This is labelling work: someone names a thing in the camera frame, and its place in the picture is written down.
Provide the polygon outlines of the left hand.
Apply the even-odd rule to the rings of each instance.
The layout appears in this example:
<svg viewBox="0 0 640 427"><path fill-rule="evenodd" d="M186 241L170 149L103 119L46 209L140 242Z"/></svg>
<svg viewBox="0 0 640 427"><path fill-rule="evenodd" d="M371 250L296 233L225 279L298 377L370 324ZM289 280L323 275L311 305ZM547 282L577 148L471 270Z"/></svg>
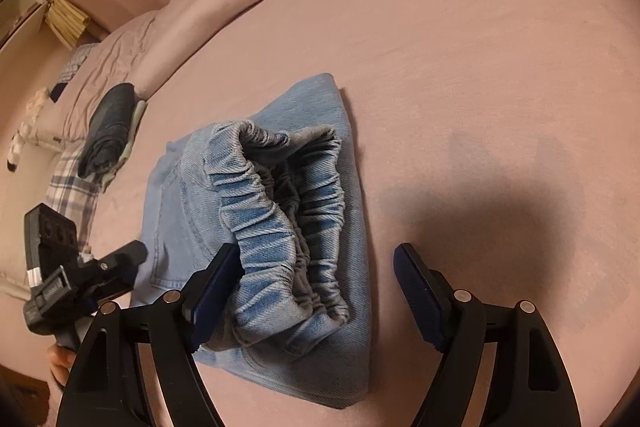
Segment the left hand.
<svg viewBox="0 0 640 427"><path fill-rule="evenodd" d="M58 385L65 387L76 359L76 353L55 343L47 350L50 372Z"/></svg>

